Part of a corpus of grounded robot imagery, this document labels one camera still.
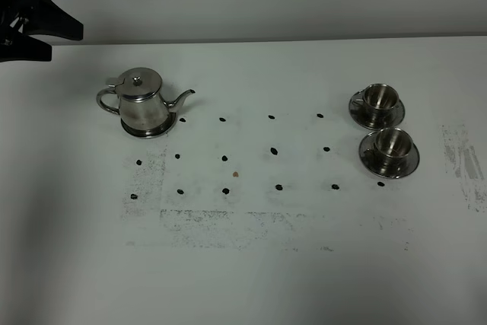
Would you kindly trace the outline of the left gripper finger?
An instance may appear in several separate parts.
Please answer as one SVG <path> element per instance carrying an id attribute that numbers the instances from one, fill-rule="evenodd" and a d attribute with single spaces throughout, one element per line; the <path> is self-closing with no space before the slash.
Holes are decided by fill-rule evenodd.
<path id="1" fill-rule="evenodd" d="M 52 47 L 48 43 L 14 32 L 1 38 L 0 62 L 50 62 Z"/>
<path id="2" fill-rule="evenodd" d="M 1 0 L 1 39 L 15 33 L 80 41 L 84 26 L 52 0 Z"/>

